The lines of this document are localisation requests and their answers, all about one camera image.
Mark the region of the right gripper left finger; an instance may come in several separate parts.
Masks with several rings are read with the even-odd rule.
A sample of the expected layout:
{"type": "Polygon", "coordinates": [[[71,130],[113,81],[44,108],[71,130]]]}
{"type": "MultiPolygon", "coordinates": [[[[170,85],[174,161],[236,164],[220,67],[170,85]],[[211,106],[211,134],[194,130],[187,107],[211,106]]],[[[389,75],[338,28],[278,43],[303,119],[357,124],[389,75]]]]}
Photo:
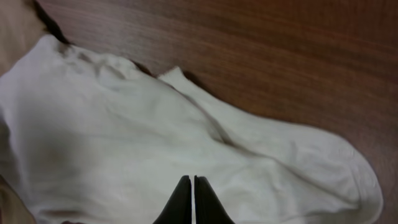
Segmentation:
{"type": "Polygon", "coordinates": [[[154,224],[192,223],[192,183],[182,176],[154,224]]]}

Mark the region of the white and beige garment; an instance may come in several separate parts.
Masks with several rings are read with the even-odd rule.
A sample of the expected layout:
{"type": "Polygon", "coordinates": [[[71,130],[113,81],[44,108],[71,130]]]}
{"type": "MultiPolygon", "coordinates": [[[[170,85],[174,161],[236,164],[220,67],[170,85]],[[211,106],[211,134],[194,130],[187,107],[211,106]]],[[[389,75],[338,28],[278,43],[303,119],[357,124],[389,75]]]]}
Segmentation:
{"type": "Polygon", "coordinates": [[[2,223],[154,223],[185,175],[192,223],[195,176],[234,223],[374,223],[384,203],[345,139],[69,44],[36,1],[1,2],[2,223]]]}

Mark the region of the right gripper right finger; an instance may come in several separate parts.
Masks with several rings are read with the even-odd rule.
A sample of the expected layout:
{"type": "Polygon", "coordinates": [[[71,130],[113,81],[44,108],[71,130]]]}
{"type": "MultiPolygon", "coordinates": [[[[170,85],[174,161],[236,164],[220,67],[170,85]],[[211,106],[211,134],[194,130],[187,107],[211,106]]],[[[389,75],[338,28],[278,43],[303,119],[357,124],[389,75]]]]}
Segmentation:
{"type": "Polygon", "coordinates": [[[234,224],[206,177],[194,177],[196,224],[234,224]]]}

